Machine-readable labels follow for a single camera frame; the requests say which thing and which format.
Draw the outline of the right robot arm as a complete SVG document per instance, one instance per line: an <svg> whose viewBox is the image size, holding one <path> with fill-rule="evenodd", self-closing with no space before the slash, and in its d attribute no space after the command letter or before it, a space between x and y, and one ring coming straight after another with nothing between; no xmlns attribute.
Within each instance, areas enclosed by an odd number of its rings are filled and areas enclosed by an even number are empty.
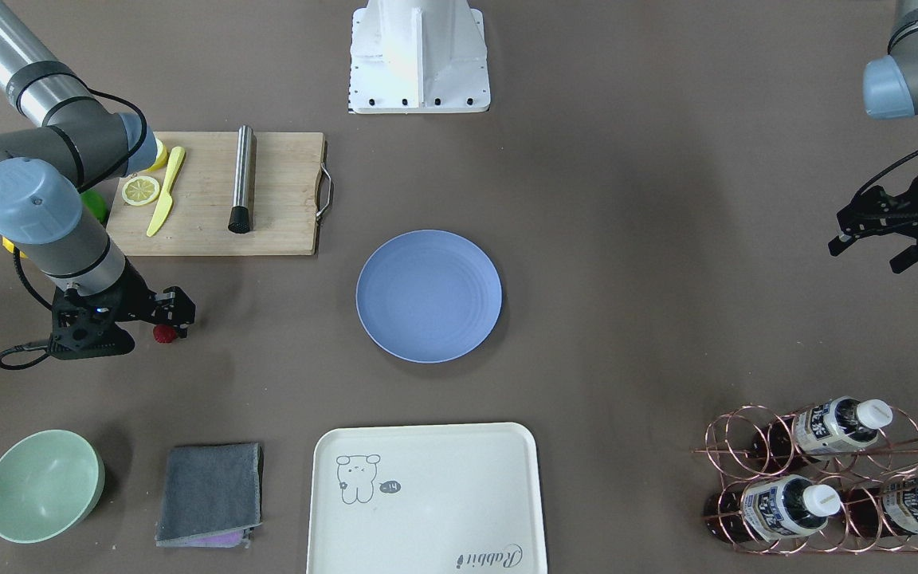
<svg viewBox="0 0 918 574"><path fill-rule="evenodd" d="M50 334L0 352L55 357L125 355L135 347L124 322L153 324L163 339L183 338L194 304L179 287L150 290L81 194L146 170L157 145L135 105L112 113L92 90L0 1L0 88L33 127L0 134L0 236L52 283Z"/></svg>

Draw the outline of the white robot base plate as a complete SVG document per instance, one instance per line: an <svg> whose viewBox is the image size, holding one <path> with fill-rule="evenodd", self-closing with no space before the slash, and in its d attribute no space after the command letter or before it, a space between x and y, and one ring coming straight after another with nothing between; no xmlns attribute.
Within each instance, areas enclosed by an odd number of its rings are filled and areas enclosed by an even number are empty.
<svg viewBox="0 0 918 574"><path fill-rule="evenodd" d="M347 110L487 112L484 15L466 1L368 1L351 18Z"/></svg>

